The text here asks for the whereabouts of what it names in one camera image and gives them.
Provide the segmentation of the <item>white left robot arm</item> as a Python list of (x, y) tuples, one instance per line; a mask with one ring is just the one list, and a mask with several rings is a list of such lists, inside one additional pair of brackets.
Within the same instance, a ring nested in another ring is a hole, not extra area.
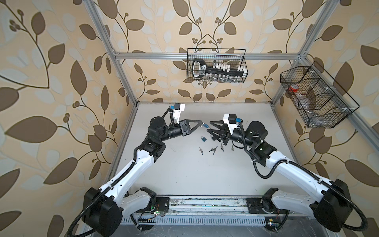
[(133, 151), (132, 160), (99, 189), (90, 188), (86, 192), (83, 210), (71, 224), (67, 236), (74, 236), (73, 230), (79, 220), (91, 227), (81, 234), (83, 237), (95, 232), (109, 237), (124, 216), (132, 216), (137, 211), (156, 213), (158, 206), (154, 191), (143, 187), (129, 194), (129, 189), (163, 154), (166, 140), (190, 135), (201, 125), (200, 120), (184, 119), (167, 125), (163, 117), (152, 118), (144, 141)]

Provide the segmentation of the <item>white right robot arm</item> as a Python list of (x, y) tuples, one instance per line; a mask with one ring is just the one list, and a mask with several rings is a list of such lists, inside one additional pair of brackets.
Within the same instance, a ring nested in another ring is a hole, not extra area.
[(270, 168), (267, 175), (259, 173), (259, 177), (268, 179), (277, 172), (306, 192), (305, 195), (296, 195), (278, 188), (269, 189), (263, 199), (268, 212), (273, 208), (287, 209), (315, 218), (330, 231), (339, 232), (344, 228), (353, 211), (346, 183), (339, 179), (331, 181), (288, 159), (264, 140), (268, 131), (259, 121), (251, 122), (246, 129), (242, 128), (239, 118), (210, 123), (214, 128), (207, 131), (215, 140), (225, 144), (229, 141), (242, 144), (254, 167), (261, 164)]

